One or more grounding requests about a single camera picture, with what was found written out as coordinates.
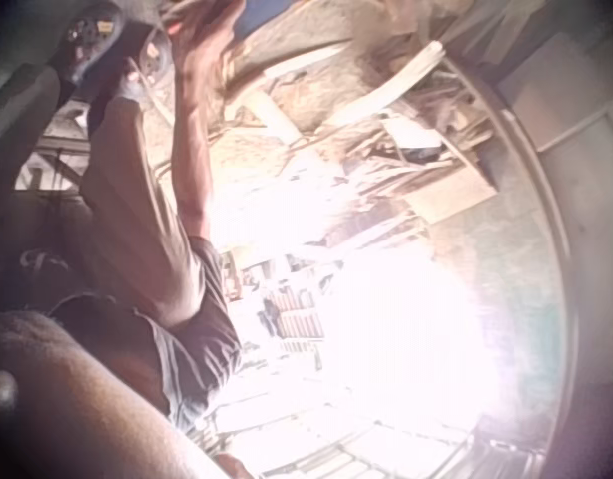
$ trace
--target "wooden plank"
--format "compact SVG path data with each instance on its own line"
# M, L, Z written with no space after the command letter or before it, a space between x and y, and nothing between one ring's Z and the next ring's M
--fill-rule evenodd
M254 91L245 97L245 106L252 111L275 135L286 145L294 145L305 141L305 137L291 119L283 112L274 100L265 92ZM321 162L321 157L312 148L302 150L288 157L279 175L288 170L294 160L304 160L306 163Z
M428 75L444 58L444 47L430 42L390 80L363 97L350 102L322 124L325 128L340 128L378 113Z
M245 105L286 145L303 137L298 127L265 92L256 90L245 99Z
M334 42L332 44L314 47L306 52L302 52L271 65L253 70L251 74L245 75L229 87L225 104L225 120L231 121L236 117L238 108L243 104L244 98L252 91L263 86L267 80L279 78L296 70L320 62L344 51L350 41Z
M379 237L387 234L391 230L395 229L405 221L411 218L411 213L401 213L396 217L384 220L377 225L373 225L370 228L354 235L349 239L345 239L340 244L331 249L333 257L343 257L350 252L360 249L370 242L377 240Z
M460 168L403 196L430 224L441 222L489 198L497 191L470 168Z

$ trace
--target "dark t-shirt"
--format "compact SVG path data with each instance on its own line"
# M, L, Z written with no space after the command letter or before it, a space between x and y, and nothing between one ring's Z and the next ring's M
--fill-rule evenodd
M58 255L25 251L17 293L25 308L47 314L182 431L208 412L240 363L241 345L222 293L220 256L189 238L201 261L204 296L186 323L166 330L120 298L98 294Z

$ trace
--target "blue object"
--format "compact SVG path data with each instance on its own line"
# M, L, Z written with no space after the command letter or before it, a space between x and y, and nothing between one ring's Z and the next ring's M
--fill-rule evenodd
M236 41L244 40L270 20L287 10L294 0L248 0L247 7L236 22Z

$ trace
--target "foot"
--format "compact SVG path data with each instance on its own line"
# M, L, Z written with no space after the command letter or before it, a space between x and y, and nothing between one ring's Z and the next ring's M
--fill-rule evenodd
M74 85L118 40L125 26L122 10L109 2L84 9L71 23L50 64Z

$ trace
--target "bright light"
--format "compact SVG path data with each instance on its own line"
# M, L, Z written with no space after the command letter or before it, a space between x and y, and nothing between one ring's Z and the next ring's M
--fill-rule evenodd
M470 429L494 376L464 285L412 245L359 251L333 288L322 311L331 379L384 421Z

